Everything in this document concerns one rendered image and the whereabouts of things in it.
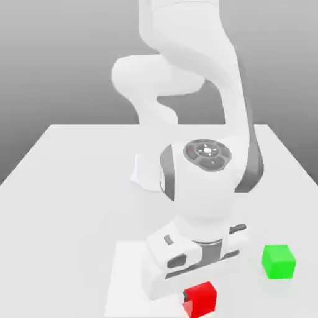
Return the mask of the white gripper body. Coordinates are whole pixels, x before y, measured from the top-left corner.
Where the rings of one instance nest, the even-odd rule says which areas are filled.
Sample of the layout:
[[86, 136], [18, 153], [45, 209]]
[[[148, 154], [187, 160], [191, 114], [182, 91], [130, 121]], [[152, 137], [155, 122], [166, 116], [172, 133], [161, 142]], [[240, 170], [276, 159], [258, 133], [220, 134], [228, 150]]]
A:
[[142, 287], [151, 300], [212, 281], [228, 262], [245, 249], [244, 231], [230, 231], [225, 239], [196, 242], [176, 233], [155, 233], [146, 241]]

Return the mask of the small red cube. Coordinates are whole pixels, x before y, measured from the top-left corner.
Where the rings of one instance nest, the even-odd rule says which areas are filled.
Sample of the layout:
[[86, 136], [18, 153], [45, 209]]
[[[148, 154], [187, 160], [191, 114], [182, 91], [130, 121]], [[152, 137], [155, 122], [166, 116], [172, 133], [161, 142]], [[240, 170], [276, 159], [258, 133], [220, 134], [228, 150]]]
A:
[[192, 318], [200, 318], [215, 311], [217, 291], [210, 281], [185, 290], [193, 301]]

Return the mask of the small green cube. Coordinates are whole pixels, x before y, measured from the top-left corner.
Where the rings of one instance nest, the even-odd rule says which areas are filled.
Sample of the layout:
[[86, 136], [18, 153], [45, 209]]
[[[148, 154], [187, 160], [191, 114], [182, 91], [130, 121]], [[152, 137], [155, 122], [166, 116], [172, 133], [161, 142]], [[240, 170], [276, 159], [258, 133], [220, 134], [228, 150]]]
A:
[[296, 259], [288, 245], [265, 245], [261, 264], [269, 279], [291, 279]]

